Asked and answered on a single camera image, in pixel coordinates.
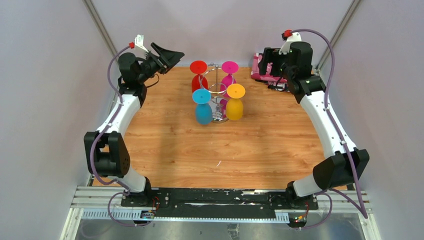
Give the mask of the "red wine glass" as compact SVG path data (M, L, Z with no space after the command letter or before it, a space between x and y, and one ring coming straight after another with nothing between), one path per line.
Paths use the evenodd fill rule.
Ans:
M190 71L194 74L191 81L191 92L194 93L200 88L208 89L208 81L203 75L208 69L208 65L202 60L195 60L189 66Z

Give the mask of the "magenta wine glass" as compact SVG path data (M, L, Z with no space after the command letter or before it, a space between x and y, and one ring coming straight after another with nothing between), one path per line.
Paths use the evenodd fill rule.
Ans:
M227 75L220 82L220 91L222 92L222 96L224 98L228 98L227 88L236 83L234 78L234 74L239 70L239 65L234 61L226 61L222 64L221 70Z

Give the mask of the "chrome wine glass rack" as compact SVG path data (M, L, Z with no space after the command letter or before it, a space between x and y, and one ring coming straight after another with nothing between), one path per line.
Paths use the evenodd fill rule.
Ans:
M221 65L210 63L207 64L208 68L203 75L206 78L206 75L209 73L215 73L215 82L211 85L208 84L208 88L201 88L206 89L211 94L211 100L210 100L210 107L212 110L212 122L213 123L224 123L228 120L226 116L226 104L230 97L223 97L223 92L220 91L220 84L221 80L227 75L225 72L222 71Z

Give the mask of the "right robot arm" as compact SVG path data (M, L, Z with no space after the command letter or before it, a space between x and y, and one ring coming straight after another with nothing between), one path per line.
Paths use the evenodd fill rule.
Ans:
M368 151L358 149L341 126L324 81L312 73L312 56L309 43L295 41L283 53L277 48L264 48L253 64L260 76L286 81L288 91L309 116L323 147L325 159L312 173L287 185L285 201L292 209L301 207L312 194L357 183L370 160Z

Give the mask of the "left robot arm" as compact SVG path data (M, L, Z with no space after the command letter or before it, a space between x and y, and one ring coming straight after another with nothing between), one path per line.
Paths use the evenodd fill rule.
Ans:
M106 77L117 102L103 124L83 137L88 171L104 186L120 185L124 188L121 195L142 207L151 203L158 207L160 199L154 195L150 180L132 167L124 136L146 100L149 87L145 82L166 74L185 56L156 43L150 46L152 50L138 57L129 51L138 47L131 42L112 57Z

